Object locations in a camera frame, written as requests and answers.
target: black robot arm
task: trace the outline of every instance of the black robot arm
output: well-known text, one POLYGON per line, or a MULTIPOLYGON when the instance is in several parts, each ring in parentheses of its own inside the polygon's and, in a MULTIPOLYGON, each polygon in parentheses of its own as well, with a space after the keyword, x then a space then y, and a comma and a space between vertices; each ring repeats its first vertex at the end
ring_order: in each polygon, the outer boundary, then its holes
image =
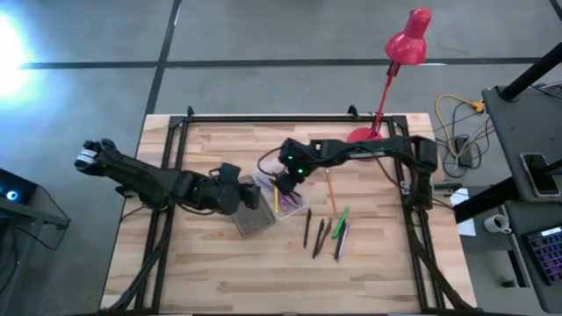
POLYGON ((113 141, 87 140, 75 161, 75 167, 86 175, 107 176, 124 190, 136 192, 149 207, 161 210, 173 204, 194 210, 210 209, 232 214, 241 201, 256 209, 259 187, 238 182, 240 168, 223 163, 206 176, 189 170, 159 169, 121 154, 113 141))
POLYGON ((282 174, 276 175, 276 186, 286 195, 319 167, 329 168, 348 160, 385 156, 398 158, 413 171, 413 202, 423 209, 431 208, 429 180, 431 173, 437 169, 437 147, 433 140, 421 136, 401 136, 357 143, 311 140, 309 145, 287 139, 281 146, 278 157, 286 169, 282 174))

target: pencil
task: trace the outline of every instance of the pencil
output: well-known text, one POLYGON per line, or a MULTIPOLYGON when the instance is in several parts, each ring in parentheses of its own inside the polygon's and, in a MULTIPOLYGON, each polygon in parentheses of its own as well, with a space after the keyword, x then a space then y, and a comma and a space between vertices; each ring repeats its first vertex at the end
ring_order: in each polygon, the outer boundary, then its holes
POLYGON ((334 215, 337 217, 337 206, 335 205, 334 188, 332 187, 332 181, 330 179, 328 168, 326 168, 326 178, 328 179, 328 188, 330 189, 330 198, 332 199, 332 206, 334 207, 334 215))
POLYGON ((275 213, 279 213, 279 193, 277 192, 277 187, 273 185, 273 200, 275 201, 275 213))

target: metal table frame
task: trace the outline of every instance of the metal table frame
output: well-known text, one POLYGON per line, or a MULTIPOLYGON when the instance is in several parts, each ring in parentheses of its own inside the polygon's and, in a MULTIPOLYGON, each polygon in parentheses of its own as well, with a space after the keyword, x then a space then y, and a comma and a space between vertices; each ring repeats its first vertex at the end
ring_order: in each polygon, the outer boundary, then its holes
MULTIPOLYGON (((372 115, 359 115, 355 106, 351 105, 347 114, 343 115, 225 115, 225 116, 198 116, 195 115, 193 109, 189 107, 185 116, 171 116, 169 118, 168 133, 164 151, 162 153, 162 168, 169 167, 169 158, 172 151, 172 142, 174 133, 177 129, 181 129, 179 141, 177 145, 176 164, 173 168, 181 169, 184 157, 184 150, 191 123, 263 123, 263 122, 357 122, 367 123, 372 121, 372 115)), ((382 122, 388 125, 390 137, 398 134, 409 136, 407 118, 405 116, 384 116, 382 122)), ((394 159, 396 176, 399 183, 403 183, 406 178, 402 164, 398 159, 394 159)), ((457 314, 478 314, 478 315, 499 315, 497 313, 487 313, 472 309, 466 304, 460 296, 454 291, 447 282, 444 275, 436 265, 436 256, 431 240, 431 232, 429 231, 428 214, 425 211, 418 211, 420 217, 420 227, 422 241, 417 237, 414 222, 412 221, 412 213, 414 208, 407 204, 408 191, 397 188, 402 202, 402 211, 404 213, 405 228, 407 233, 408 246, 410 249, 410 258, 414 273, 414 281, 416 286, 417 297, 420 305, 421 314, 439 314, 439 315, 457 315, 457 314), (432 291, 436 300, 436 307, 429 307, 428 297, 423 282, 422 261, 429 271, 431 278, 432 291), (444 296, 446 296, 455 309, 446 309, 444 296)), ((110 309, 100 310, 94 314, 103 315, 155 315, 160 314, 160 303, 162 298, 162 287, 165 277, 166 261, 168 256, 168 248, 171 239, 171 229, 174 220, 175 208, 170 207, 164 211, 153 212, 150 224, 148 226, 147 241, 143 256, 143 264, 140 272, 133 280, 129 288, 124 294, 128 294, 128 299, 120 300, 110 309), (164 226, 162 236, 156 243, 156 229, 161 213, 164 213, 164 226), (147 278, 152 268, 158 262, 155 275, 155 283, 153 296, 146 307, 146 289, 147 278), (127 309, 133 301, 132 309, 127 309)))

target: keyboard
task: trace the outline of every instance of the keyboard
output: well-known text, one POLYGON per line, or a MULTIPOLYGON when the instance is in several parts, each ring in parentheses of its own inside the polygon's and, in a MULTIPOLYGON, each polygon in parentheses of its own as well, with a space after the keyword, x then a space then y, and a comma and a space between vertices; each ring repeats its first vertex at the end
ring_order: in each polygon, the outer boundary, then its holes
POLYGON ((523 236, 535 265, 548 285, 562 283, 562 226, 523 236))

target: orange pencil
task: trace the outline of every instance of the orange pencil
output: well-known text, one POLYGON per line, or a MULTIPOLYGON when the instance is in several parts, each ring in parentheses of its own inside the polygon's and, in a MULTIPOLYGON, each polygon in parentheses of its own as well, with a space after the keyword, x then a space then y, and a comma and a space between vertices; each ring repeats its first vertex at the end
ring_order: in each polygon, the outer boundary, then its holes
POLYGON ((330 198, 332 199, 332 206, 334 207, 334 214, 337 216, 337 205, 335 204, 334 188, 332 188, 332 181, 330 180, 330 173, 326 168, 326 178, 328 179, 328 187, 330 189, 330 198))

